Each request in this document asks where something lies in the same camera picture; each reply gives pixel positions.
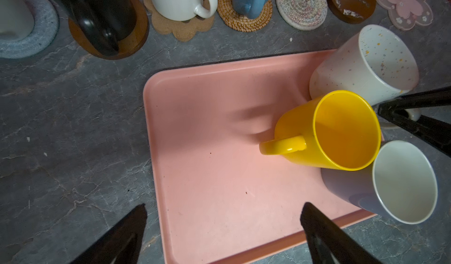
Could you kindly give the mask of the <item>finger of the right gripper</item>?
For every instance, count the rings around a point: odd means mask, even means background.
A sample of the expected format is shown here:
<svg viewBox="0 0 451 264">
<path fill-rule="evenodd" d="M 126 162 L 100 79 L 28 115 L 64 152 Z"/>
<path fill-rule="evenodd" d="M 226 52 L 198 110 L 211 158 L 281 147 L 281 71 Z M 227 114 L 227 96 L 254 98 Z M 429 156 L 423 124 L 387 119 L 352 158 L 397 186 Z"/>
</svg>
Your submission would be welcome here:
<svg viewBox="0 0 451 264">
<path fill-rule="evenodd" d="M 451 105 L 451 88 L 445 87 L 426 92 L 403 95 L 383 102 L 378 106 L 378 115 L 383 116 L 391 111 L 419 109 L 422 107 L 438 107 Z"/>
<path fill-rule="evenodd" d="M 451 156 L 451 124 L 421 115 L 418 109 L 379 109 L 378 115 Z"/>
</svg>

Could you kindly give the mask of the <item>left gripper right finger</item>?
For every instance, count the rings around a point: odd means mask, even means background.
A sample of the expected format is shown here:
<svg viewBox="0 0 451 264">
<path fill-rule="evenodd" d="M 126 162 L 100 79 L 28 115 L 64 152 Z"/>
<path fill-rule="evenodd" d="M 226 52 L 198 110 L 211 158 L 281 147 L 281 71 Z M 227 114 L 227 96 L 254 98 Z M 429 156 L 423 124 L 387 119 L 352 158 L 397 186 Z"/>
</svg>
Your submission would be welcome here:
<svg viewBox="0 0 451 264">
<path fill-rule="evenodd" d="M 314 264 L 380 263 L 313 204 L 304 204 L 300 223 Z"/>
</svg>

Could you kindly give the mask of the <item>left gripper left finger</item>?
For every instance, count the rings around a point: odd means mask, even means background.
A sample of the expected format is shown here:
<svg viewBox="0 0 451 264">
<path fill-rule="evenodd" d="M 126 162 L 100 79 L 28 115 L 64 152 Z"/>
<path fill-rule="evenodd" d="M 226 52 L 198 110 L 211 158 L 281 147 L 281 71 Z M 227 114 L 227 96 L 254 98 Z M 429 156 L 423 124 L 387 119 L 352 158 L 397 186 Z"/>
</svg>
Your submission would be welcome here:
<svg viewBox="0 0 451 264">
<path fill-rule="evenodd" d="M 142 247 L 148 214 L 144 204 L 136 206 L 73 264 L 136 264 Z"/>
</svg>

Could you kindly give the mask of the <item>white mug purple handle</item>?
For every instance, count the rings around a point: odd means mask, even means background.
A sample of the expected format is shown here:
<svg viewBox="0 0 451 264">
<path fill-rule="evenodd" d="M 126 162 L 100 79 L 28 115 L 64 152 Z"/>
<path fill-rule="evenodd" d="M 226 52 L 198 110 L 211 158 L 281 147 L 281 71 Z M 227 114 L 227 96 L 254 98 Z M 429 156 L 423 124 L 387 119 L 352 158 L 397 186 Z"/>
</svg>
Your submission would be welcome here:
<svg viewBox="0 0 451 264">
<path fill-rule="evenodd" d="M 404 224 L 420 224 L 434 212 L 438 182 L 417 146 L 394 140 L 381 144 L 377 158 L 358 171 L 323 168 L 323 182 L 337 197 Z"/>
</svg>

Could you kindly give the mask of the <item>pink flower coaster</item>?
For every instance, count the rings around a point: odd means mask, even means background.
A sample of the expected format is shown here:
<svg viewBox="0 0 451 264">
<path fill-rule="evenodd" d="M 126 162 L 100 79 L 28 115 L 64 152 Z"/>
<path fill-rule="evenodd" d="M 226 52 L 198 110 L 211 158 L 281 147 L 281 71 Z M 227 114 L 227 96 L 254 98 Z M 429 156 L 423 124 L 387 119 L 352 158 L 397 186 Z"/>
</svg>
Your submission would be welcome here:
<svg viewBox="0 0 451 264">
<path fill-rule="evenodd" d="M 393 25 L 409 31 L 415 25 L 427 27 L 433 22 L 433 13 L 426 0 L 377 0 L 388 11 Z"/>
</svg>

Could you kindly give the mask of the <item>pink plastic tray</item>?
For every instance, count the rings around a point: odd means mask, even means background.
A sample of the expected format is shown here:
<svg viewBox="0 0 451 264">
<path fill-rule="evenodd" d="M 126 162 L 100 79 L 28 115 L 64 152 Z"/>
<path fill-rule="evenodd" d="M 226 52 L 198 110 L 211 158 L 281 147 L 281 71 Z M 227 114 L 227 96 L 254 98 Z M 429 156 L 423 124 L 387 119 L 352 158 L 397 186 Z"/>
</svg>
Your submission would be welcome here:
<svg viewBox="0 0 451 264">
<path fill-rule="evenodd" d="M 264 156 L 277 119 L 307 102 L 327 50 L 164 70 L 143 90 L 164 260 L 244 264 L 306 241 L 306 202 L 338 226 L 372 217 L 318 168 Z"/>
</svg>

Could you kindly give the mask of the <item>glossy amber round coaster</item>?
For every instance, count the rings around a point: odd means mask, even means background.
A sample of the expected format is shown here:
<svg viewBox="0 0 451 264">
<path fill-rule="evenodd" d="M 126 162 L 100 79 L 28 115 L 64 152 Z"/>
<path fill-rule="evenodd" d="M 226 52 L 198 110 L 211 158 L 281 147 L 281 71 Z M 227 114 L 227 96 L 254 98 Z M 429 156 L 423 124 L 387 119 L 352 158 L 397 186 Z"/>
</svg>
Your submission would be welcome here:
<svg viewBox="0 0 451 264">
<path fill-rule="evenodd" d="M 376 0 L 327 0 L 332 13 L 340 20 L 359 24 L 366 21 L 375 11 Z"/>
</svg>

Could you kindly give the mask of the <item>cream lace round coaster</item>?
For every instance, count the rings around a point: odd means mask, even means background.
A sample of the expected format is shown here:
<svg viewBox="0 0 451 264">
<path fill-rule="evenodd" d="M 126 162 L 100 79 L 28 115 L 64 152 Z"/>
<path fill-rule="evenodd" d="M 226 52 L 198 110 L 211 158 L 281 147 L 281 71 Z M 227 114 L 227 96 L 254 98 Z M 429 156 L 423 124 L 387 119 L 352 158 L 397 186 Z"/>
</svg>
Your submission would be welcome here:
<svg viewBox="0 0 451 264">
<path fill-rule="evenodd" d="M 283 20 L 301 31 L 317 29 L 327 17 L 327 0 L 276 0 L 276 5 Z"/>
</svg>

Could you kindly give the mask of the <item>dark brown round coaster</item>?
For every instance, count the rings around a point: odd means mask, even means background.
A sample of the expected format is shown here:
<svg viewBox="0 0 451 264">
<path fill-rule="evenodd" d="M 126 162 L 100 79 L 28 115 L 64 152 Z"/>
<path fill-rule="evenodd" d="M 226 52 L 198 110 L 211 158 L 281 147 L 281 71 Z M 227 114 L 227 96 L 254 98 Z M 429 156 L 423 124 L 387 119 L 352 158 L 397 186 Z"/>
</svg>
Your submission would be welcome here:
<svg viewBox="0 0 451 264">
<path fill-rule="evenodd" d="M 68 20 L 69 30 L 74 40 L 89 54 L 107 60 L 118 60 L 135 54 L 144 45 L 149 34 L 149 20 L 144 5 L 139 0 L 130 0 L 136 12 L 136 25 L 131 33 L 118 42 L 119 53 L 115 56 L 105 56 L 98 52 L 88 41 L 80 27 L 71 19 Z"/>
</svg>

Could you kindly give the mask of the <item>woven tan round coaster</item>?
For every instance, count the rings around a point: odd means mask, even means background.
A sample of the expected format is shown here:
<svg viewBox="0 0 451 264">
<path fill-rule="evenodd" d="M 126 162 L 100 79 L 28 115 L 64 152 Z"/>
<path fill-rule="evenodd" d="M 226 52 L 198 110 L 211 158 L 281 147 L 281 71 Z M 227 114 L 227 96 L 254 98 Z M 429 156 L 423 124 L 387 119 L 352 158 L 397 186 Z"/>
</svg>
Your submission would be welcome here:
<svg viewBox="0 0 451 264">
<path fill-rule="evenodd" d="M 224 23 L 239 32 L 255 32 L 263 29 L 272 17 L 272 1 L 264 4 L 261 14 L 256 19 L 249 19 L 237 13 L 232 6 L 232 0 L 218 0 L 217 12 Z"/>
</svg>

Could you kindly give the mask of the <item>brown paw print coaster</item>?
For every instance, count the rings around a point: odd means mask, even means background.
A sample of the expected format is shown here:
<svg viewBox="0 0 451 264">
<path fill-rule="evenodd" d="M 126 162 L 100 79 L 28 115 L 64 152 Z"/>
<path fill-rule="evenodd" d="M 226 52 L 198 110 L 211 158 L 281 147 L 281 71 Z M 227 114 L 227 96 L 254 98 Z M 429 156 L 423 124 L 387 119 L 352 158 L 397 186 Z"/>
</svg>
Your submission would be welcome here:
<svg viewBox="0 0 451 264">
<path fill-rule="evenodd" d="M 214 16 L 203 19 L 198 16 L 188 21 L 172 21 L 157 12 L 152 0 L 143 0 L 143 4 L 151 15 L 154 30 L 161 35 L 173 34 L 181 42 L 188 42 L 197 32 L 207 32 L 214 23 Z"/>
</svg>

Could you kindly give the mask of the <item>grey round coaster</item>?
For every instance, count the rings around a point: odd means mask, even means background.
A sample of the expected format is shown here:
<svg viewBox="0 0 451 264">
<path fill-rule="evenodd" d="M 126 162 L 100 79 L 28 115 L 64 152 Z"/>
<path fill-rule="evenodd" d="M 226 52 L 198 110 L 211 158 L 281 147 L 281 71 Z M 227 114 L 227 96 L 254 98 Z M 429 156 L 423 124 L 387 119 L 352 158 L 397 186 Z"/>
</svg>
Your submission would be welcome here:
<svg viewBox="0 0 451 264">
<path fill-rule="evenodd" d="M 34 17 L 34 29 L 24 39 L 15 42 L 1 41 L 3 59 L 22 59 L 47 48 L 59 29 L 59 16 L 50 0 L 24 0 Z"/>
</svg>

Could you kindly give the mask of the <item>black mug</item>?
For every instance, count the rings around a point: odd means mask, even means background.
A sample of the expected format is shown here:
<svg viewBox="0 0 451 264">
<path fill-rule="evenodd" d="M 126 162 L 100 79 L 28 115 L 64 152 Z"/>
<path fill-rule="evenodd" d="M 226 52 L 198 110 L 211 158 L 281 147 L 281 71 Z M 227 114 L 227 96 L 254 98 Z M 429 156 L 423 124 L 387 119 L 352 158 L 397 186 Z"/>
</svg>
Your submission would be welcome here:
<svg viewBox="0 0 451 264">
<path fill-rule="evenodd" d="M 119 53 L 119 41 L 137 20 L 131 0 L 54 0 L 80 27 L 94 48 L 105 56 Z"/>
</svg>

